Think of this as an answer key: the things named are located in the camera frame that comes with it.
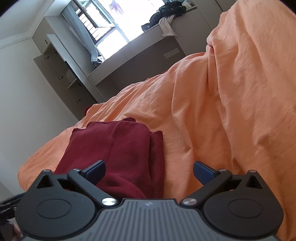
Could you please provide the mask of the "dark red long-sleeve shirt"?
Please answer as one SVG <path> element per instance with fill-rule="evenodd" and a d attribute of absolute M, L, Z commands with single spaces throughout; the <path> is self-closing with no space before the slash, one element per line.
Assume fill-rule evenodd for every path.
<path fill-rule="evenodd" d="M 152 132 L 133 118 L 91 122 L 75 128 L 55 174 L 85 169 L 104 161 L 97 187 L 117 198 L 160 199 L 164 195 L 165 156 L 161 131 Z"/>

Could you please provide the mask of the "tall grey wardrobe right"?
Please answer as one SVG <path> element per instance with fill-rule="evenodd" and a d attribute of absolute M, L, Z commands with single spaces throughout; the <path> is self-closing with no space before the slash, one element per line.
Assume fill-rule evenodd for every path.
<path fill-rule="evenodd" d="M 219 23 L 220 15 L 229 10 L 235 0 L 194 0 L 197 8 L 205 17 L 210 28 L 213 30 Z"/>

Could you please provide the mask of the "white garment hanging off ledge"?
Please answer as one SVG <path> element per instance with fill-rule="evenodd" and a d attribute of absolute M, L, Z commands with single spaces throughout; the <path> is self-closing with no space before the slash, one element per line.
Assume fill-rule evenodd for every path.
<path fill-rule="evenodd" d="M 170 23 L 175 18 L 175 15 L 165 16 L 159 20 L 159 26 L 163 31 L 163 37 L 175 37 L 177 34 L 171 28 Z"/>

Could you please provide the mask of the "left blue-grey curtain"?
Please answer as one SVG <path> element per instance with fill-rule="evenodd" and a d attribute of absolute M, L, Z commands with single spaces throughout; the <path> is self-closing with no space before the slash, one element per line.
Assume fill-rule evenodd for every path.
<path fill-rule="evenodd" d="M 62 11 L 62 16 L 68 22 L 74 33 L 76 34 L 78 40 L 82 43 L 82 45 L 88 50 L 90 54 L 90 61 L 92 65 L 97 68 L 102 64 L 102 61 L 99 60 L 99 51 L 97 50 L 93 40 L 88 33 L 85 25 L 81 22 L 79 17 L 71 3 L 69 3 Z"/>

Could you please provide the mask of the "wall socket plate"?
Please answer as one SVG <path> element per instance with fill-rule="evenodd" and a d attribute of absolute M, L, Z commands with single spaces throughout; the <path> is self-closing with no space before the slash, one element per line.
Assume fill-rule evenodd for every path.
<path fill-rule="evenodd" d="M 169 59 L 170 57 L 178 54 L 180 52 L 180 50 L 178 48 L 172 49 L 171 51 L 167 52 L 164 54 L 166 59 Z"/>

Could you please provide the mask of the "purple garment outside window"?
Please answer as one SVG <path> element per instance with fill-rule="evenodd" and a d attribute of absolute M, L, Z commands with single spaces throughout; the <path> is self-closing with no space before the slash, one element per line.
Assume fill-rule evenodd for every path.
<path fill-rule="evenodd" d="M 123 10 L 116 0 L 111 1 L 111 3 L 109 4 L 109 8 L 118 14 L 123 14 Z"/>

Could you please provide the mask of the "red object on floor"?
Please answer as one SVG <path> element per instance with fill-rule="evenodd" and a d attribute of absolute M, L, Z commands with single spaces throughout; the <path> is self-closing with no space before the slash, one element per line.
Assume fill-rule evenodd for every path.
<path fill-rule="evenodd" d="M 86 116 L 86 114 L 87 114 L 87 112 L 88 112 L 88 110 L 91 108 L 91 106 L 88 106 L 86 109 L 85 109 L 85 111 L 84 111 L 84 116 Z"/>

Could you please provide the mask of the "window with open sash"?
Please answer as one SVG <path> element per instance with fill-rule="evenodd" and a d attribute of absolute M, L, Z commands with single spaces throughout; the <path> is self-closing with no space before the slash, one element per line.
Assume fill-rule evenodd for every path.
<path fill-rule="evenodd" d="M 142 25 L 163 6 L 165 1 L 117 0 L 123 14 L 109 8 L 111 1 L 71 1 L 105 61 L 143 33 Z"/>

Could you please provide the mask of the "orange duvet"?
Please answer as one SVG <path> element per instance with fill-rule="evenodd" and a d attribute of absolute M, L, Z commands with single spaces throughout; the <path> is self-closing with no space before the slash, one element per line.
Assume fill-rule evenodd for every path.
<path fill-rule="evenodd" d="M 204 53 L 93 105 L 76 126 L 131 117 L 164 135 L 164 197 L 201 184 L 200 160 L 260 173 L 284 210 L 280 240 L 295 240 L 295 13 L 293 1 L 237 1 Z"/>

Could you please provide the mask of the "pile of dark clothes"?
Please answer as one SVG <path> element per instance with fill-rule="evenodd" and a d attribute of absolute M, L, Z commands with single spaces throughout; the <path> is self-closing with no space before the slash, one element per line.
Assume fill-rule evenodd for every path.
<path fill-rule="evenodd" d="M 186 7 L 183 5 L 184 1 L 172 1 L 167 2 L 163 6 L 161 6 L 158 11 L 153 14 L 148 23 L 141 26 L 142 30 L 145 32 L 151 27 L 155 26 L 159 23 L 159 20 L 163 17 L 177 18 L 183 15 L 186 12 Z"/>

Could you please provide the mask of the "grey window seat desk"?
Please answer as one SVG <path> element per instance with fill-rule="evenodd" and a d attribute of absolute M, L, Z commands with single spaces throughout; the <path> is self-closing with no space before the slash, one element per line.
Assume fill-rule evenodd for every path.
<path fill-rule="evenodd" d="M 163 37 L 159 25 L 144 32 L 118 50 L 94 70 L 89 80 L 105 100 L 128 85 L 166 72 L 176 62 L 193 53 L 205 51 L 211 28 L 199 9 L 174 19 L 171 28 L 175 37 Z M 178 48 L 169 59 L 164 54 Z"/>

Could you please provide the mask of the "open grey wardrobe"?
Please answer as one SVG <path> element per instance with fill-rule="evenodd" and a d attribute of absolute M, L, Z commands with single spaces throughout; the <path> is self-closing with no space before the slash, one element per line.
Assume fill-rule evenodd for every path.
<path fill-rule="evenodd" d="M 34 58 L 36 66 L 77 119 L 86 108 L 105 101 L 88 78 L 94 70 L 90 54 L 63 16 L 44 17 L 33 41 L 41 52 Z"/>

